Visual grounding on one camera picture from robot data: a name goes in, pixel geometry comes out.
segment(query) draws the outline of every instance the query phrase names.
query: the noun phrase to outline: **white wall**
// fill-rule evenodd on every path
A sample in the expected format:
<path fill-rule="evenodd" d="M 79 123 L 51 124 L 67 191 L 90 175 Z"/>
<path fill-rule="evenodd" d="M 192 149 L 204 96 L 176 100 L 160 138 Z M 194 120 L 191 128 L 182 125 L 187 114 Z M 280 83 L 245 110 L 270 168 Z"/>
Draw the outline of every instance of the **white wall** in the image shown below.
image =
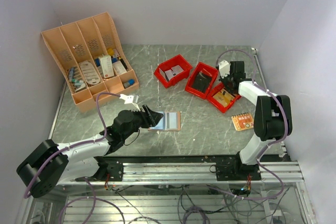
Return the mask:
<path fill-rule="evenodd" d="M 63 77 L 40 32 L 59 26 L 48 0 L 0 0 L 0 222 L 14 223 L 17 166 L 48 137 Z"/>
<path fill-rule="evenodd" d="M 288 0 L 259 54 L 269 89 L 291 98 L 286 145 L 319 223 L 335 223 L 336 0 Z"/>
<path fill-rule="evenodd" d="M 66 24 L 108 11 L 122 43 L 259 46 L 286 0 L 51 0 Z"/>

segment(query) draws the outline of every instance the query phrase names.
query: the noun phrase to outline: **red container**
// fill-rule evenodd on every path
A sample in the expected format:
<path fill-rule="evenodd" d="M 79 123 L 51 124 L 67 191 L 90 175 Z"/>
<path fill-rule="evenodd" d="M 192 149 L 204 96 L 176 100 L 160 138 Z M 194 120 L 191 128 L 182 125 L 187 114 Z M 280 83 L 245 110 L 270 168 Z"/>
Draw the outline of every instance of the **red container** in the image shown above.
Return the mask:
<path fill-rule="evenodd" d="M 170 81 L 167 81 L 161 74 L 161 69 L 163 72 L 171 69 L 172 67 L 175 67 L 177 65 L 180 65 L 180 67 L 183 69 L 182 73 L 179 73 L 175 75 Z M 187 62 L 182 55 L 176 55 L 173 58 L 161 63 L 157 69 L 154 72 L 154 75 L 158 78 L 158 80 L 164 85 L 165 88 L 169 88 L 170 86 L 174 86 L 179 81 L 188 78 L 190 74 L 190 70 L 193 69 L 193 66 Z"/>
<path fill-rule="evenodd" d="M 224 107 L 222 104 L 220 104 L 216 99 L 213 98 L 213 96 L 220 92 L 222 88 L 225 88 L 224 84 L 220 83 L 218 84 L 213 90 L 210 91 L 206 99 L 212 103 L 216 108 L 218 108 L 222 113 L 225 113 L 229 108 L 232 107 L 232 105 L 241 98 L 241 96 L 238 94 L 236 97 L 229 103 L 228 106 Z"/>
<path fill-rule="evenodd" d="M 199 72 L 201 72 L 203 74 L 206 74 L 207 76 L 211 76 L 211 82 L 210 82 L 209 86 L 207 87 L 207 89 L 204 93 L 192 88 L 192 85 L 195 81 L 195 78 L 196 78 L 196 76 L 198 75 Z M 214 82 L 217 78 L 217 75 L 218 75 L 218 70 L 217 69 L 215 69 L 213 67 L 210 67 L 209 65 L 204 64 L 202 62 L 199 62 L 197 64 L 194 72 L 191 74 L 184 90 L 191 93 L 191 94 L 194 94 L 194 95 L 196 95 L 196 96 L 198 96 L 202 99 L 205 99 L 206 96 L 208 95 L 208 93 L 210 92 L 210 89 L 211 89 L 212 85 L 214 84 Z"/>

